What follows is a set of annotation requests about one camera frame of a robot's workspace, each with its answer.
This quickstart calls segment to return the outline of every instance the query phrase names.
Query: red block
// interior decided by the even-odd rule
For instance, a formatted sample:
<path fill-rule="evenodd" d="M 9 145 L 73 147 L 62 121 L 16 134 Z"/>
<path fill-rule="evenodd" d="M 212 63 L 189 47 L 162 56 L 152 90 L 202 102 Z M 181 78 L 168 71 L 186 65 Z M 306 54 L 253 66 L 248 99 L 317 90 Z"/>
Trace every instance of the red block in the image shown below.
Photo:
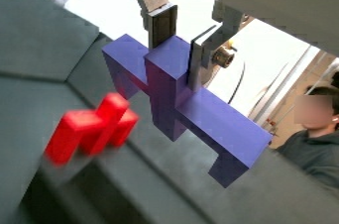
<path fill-rule="evenodd" d="M 85 135 L 80 142 L 80 148 L 89 156 L 102 151 L 128 106 L 117 93 L 108 93 L 102 98 L 94 114 L 104 121 L 104 129 L 96 135 Z"/>
<path fill-rule="evenodd" d="M 80 144 L 84 136 L 98 134 L 104 120 L 93 111 L 69 111 L 60 124 L 45 149 L 45 154 L 54 165 L 64 165 Z"/>
<path fill-rule="evenodd" d="M 109 138 L 109 142 L 114 147 L 120 147 L 124 144 L 137 120 L 137 115 L 126 109 Z"/>

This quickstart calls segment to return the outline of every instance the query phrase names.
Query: dark gray panel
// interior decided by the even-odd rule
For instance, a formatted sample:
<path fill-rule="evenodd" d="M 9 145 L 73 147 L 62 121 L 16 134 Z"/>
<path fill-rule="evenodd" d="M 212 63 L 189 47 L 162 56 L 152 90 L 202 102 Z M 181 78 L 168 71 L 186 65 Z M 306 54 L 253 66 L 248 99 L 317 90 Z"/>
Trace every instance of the dark gray panel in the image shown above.
<path fill-rule="evenodd" d="M 97 157 L 96 165 L 149 223 L 210 223 L 128 146 L 117 153 L 105 150 Z"/>
<path fill-rule="evenodd" d="M 72 183 L 82 192 L 105 223 L 148 224 L 146 218 L 122 191 L 105 177 L 98 166 L 90 163 Z"/>
<path fill-rule="evenodd" d="M 62 83 L 0 77 L 0 223 L 20 203 L 64 112 L 84 108 Z"/>
<path fill-rule="evenodd" d="M 110 39 L 100 34 L 68 78 L 69 85 L 94 107 L 105 93 L 114 91 L 101 54 L 101 47 L 109 42 Z"/>
<path fill-rule="evenodd" d="M 22 205 L 30 218 L 40 224 L 78 224 L 74 215 L 61 203 L 58 195 L 45 181 L 44 174 L 37 172 L 29 184 Z"/>
<path fill-rule="evenodd" d="M 16 214 L 10 221 L 10 224 L 37 224 L 33 220 L 30 215 L 26 212 L 26 209 L 20 205 L 17 208 Z"/>
<path fill-rule="evenodd" d="M 142 93 L 132 97 L 130 108 L 141 118 L 130 145 L 216 223 L 337 222 L 339 201 L 272 151 L 262 152 L 253 168 L 224 189 L 208 175 L 213 151 L 189 132 L 174 143 L 162 136 Z"/>
<path fill-rule="evenodd" d="M 0 0 L 0 72 L 65 80 L 97 27 L 48 0 Z"/>

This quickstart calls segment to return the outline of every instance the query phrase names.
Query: person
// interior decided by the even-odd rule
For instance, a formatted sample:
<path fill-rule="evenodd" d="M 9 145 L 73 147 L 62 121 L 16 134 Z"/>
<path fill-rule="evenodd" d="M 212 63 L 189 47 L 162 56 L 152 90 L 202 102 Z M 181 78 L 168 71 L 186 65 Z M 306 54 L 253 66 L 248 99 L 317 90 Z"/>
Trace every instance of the person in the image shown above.
<path fill-rule="evenodd" d="M 294 122 L 304 130 L 274 150 L 339 197 L 339 90 L 315 87 L 294 109 Z"/>

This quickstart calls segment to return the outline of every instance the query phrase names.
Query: blue plus-shaped block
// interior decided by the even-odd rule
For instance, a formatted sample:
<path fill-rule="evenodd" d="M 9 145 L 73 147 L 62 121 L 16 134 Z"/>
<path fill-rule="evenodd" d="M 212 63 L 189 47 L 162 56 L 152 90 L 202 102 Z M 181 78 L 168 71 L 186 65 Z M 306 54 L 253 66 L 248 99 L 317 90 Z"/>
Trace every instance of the blue plus-shaped block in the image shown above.
<path fill-rule="evenodd" d="M 102 48 L 117 92 L 149 96 L 152 121 L 172 140 L 189 129 L 218 154 L 209 175 L 226 187 L 252 167 L 270 134 L 204 87 L 186 85 L 189 44 L 170 37 L 148 50 L 124 35 Z"/>

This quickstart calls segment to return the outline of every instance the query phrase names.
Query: gray surface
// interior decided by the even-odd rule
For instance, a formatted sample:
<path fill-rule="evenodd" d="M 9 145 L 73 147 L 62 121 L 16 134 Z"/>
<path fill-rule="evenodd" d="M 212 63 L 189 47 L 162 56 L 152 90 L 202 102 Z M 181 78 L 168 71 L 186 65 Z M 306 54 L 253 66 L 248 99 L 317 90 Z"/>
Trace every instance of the gray surface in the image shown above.
<path fill-rule="evenodd" d="M 10 224 L 37 224 L 22 206 L 17 208 Z"/>
<path fill-rule="evenodd" d="M 37 196 L 41 193 L 38 188 L 46 186 L 50 188 L 49 193 L 54 195 L 52 198 L 58 198 L 58 203 L 68 213 L 73 213 L 72 217 L 78 223 L 89 223 L 92 219 L 96 219 L 90 222 L 94 224 L 114 223 L 114 221 L 122 223 L 116 218 L 125 214 L 134 216 L 129 204 L 136 207 L 136 211 L 149 223 L 210 223 L 198 215 L 170 184 L 126 145 L 120 150 L 105 148 L 104 152 L 93 158 L 93 162 L 90 158 L 77 153 L 62 168 L 53 168 L 42 158 L 40 174 L 44 174 L 46 184 L 34 184 L 34 189 L 30 188 L 33 192 L 36 191 L 30 194 L 30 204 L 34 205 L 30 207 L 34 208 L 34 214 L 40 218 L 44 215 L 48 219 L 48 216 L 56 214 L 54 208 L 50 209 L 46 203 L 41 205 L 42 200 L 46 201 L 48 193 L 42 193 L 45 199 Z M 142 222 L 136 217 L 132 223 L 125 223 Z"/>
<path fill-rule="evenodd" d="M 18 206 L 64 112 L 78 108 L 66 85 L 0 77 L 0 223 Z"/>
<path fill-rule="evenodd" d="M 337 223 L 337 199 L 270 150 L 224 189 L 208 175 L 216 153 L 190 132 L 174 143 L 161 135 L 142 93 L 130 108 L 141 118 L 132 145 L 216 223 Z"/>
<path fill-rule="evenodd" d="M 126 146 L 117 154 L 106 150 L 96 163 L 149 223 L 209 223 Z"/>
<path fill-rule="evenodd" d="M 0 72 L 65 80 L 97 27 L 48 0 L 0 0 Z"/>
<path fill-rule="evenodd" d="M 94 107 L 105 93 L 114 91 L 100 50 L 109 42 L 110 39 L 100 34 L 68 78 L 69 85 Z"/>

